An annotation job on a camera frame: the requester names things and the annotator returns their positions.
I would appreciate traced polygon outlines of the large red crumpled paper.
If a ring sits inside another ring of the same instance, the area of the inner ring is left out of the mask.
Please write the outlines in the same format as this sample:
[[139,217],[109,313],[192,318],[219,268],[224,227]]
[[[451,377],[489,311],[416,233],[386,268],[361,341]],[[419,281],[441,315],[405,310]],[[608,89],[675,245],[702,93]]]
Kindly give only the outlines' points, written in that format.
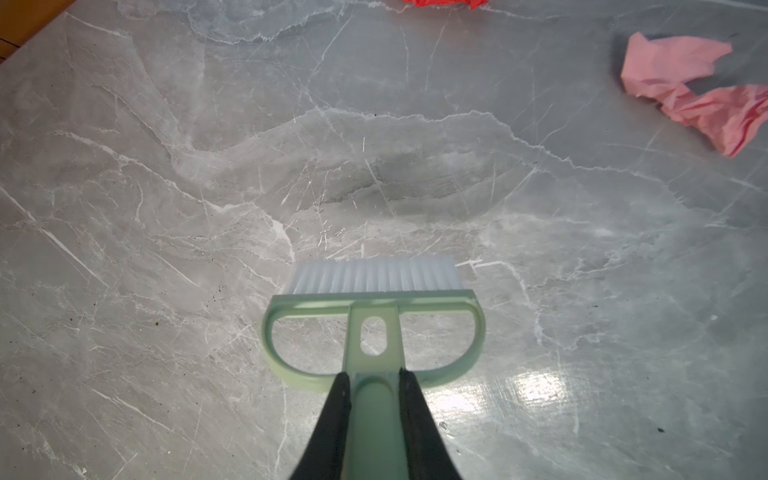
[[488,0],[404,0],[416,7],[467,5],[471,10],[488,3]]

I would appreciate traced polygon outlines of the green hand brush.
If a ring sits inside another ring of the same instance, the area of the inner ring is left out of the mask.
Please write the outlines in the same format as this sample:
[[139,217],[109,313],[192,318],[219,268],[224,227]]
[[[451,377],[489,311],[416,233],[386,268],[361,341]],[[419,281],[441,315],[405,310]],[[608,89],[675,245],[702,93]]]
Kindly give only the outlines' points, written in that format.
[[[474,322],[467,350],[448,365],[411,370],[406,365],[404,315],[464,313]],[[341,369],[310,373],[277,352],[279,320],[342,317],[346,320]],[[288,286],[271,298],[261,326],[262,349],[272,372],[294,388],[325,394],[337,374],[348,374],[351,412],[340,479],[409,479],[399,410],[399,371],[416,375],[422,393],[466,374],[484,345],[486,320],[476,294],[466,288],[445,255],[317,260],[298,265]]]

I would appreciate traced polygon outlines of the small pink crumpled paper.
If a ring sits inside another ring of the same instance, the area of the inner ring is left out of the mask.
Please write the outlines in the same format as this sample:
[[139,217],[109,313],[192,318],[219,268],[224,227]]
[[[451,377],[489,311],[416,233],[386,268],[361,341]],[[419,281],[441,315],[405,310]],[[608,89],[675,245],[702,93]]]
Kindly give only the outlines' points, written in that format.
[[715,73],[729,42],[695,36],[629,37],[620,79],[627,94],[658,103],[671,120],[705,135],[722,155],[736,156],[767,122],[767,87],[747,84],[697,94],[693,80]]

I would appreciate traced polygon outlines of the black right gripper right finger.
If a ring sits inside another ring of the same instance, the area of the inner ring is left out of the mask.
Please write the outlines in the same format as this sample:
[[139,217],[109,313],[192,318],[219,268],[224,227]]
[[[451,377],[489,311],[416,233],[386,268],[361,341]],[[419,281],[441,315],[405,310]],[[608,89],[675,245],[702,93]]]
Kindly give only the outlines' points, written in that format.
[[399,371],[399,410],[410,480],[461,480],[442,441],[416,375]]

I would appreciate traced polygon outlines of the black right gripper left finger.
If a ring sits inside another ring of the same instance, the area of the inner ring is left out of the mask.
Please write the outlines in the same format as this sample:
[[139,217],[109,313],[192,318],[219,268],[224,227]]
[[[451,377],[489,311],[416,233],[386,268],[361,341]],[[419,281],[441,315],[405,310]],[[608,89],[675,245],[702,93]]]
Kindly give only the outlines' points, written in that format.
[[350,379],[347,373],[341,372],[334,378],[313,433],[290,480],[341,478],[350,412]]

